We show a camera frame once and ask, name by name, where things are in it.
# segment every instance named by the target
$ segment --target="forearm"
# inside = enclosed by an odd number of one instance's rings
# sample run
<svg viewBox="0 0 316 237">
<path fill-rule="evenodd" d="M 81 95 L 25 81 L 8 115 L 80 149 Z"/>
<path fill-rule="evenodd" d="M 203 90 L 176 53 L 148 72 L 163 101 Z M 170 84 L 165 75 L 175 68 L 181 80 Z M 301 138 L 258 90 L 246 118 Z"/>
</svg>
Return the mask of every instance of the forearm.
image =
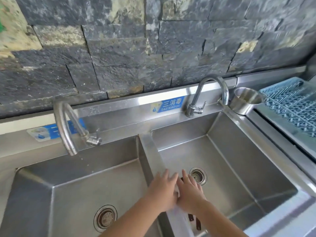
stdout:
<svg viewBox="0 0 316 237">
<path fill-rule="evenodd" d="M 207 200 L 203 200 L 199 203 L 196 217 L 213 237 L 247 237 L 242 230 L 227 219 Z"/>
<path fill-rule="evenodd" d="M 141 198 L 99 237 L 143 237 L 159 214 L 149 199 Z"/>
</svg>

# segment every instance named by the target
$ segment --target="person's left hand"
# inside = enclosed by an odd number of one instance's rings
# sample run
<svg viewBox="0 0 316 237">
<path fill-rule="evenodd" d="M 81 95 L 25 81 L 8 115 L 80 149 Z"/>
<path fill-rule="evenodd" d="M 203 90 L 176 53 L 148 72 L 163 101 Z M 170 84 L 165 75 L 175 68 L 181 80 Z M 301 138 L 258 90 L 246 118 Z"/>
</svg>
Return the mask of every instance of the person's left hand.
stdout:
<svg viewBox="0 0 316 237">
<path fill-rule="evenodd" d="M 159 213 L 172 209 L 178 199 L 178 193 L 174 191 L 178 173 L 169 177 L 169 170 L 166 169 L 163 175 L 157 172 L 155 178 L 150 183 L 145 198 L 151 201 Z"/>
</svg>

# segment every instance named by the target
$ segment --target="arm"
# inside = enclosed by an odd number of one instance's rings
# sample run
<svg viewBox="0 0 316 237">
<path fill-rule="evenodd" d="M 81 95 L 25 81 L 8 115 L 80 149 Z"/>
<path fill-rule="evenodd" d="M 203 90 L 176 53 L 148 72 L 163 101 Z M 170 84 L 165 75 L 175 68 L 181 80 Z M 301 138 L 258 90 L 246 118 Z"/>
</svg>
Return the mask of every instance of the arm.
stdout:
<svg viewBox="0 0 316 237">
<path fill-rule="evenodd" d="M 212 203 L 206 200 L 202 187 L 191 175 L 182 170 L 183 181 L 178 178 L 180 191 L 178 205 L 186 212 L 194 214 L 207 231 L 214 237 L 247 237 L 234 223 L 227 219 Z"/>
<path fill-rule="evenodd" d="M 146 195 L 99 237 L 143 237 L 158 215 L 176 204 L 178 194 L 174 188 L 177 178 L 177 173 L 169 178 L 168 170 L 162 176 L 158 172 Z"/>
</svg>

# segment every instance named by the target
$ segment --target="drain ring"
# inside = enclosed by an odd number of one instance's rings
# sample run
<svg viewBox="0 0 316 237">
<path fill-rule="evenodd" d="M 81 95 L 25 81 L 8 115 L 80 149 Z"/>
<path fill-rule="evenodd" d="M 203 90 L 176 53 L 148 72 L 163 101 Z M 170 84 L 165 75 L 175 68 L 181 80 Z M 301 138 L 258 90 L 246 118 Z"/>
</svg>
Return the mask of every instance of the drain ring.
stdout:
<svg viewBox="0 0 316 237">
<path fill-rule="evenodd" d="M 114 221 L 117 220 L 118 213 L 112 205 L 102 206 L 94 216 L 93 225 L 96 231 L 102 233 Z"/>
<path fill-rule="evenodd" d="M 200 167 L 193 167 L 190 170 L 190 175 L 195 179 L 200 185 L 204 185 L 207 181 L 207 175 L 205 171 Z"/>
</svg>

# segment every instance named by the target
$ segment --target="person's left arm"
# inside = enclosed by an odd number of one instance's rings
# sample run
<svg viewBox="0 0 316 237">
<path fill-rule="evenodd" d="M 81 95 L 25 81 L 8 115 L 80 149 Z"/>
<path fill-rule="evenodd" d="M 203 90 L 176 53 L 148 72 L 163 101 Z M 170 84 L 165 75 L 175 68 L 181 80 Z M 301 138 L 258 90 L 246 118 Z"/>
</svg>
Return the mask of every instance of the person's left arm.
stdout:
<svg viewBox="0 0 316 237">
<path fill-rule="evenodd" d="M 174 192 L 178 173 L 169 178 L 168 169 L 158 172 L 147 193 L 99 237 L 143 237 L 161 212 L 173 208 L 178 193 Z"/>
</svg>

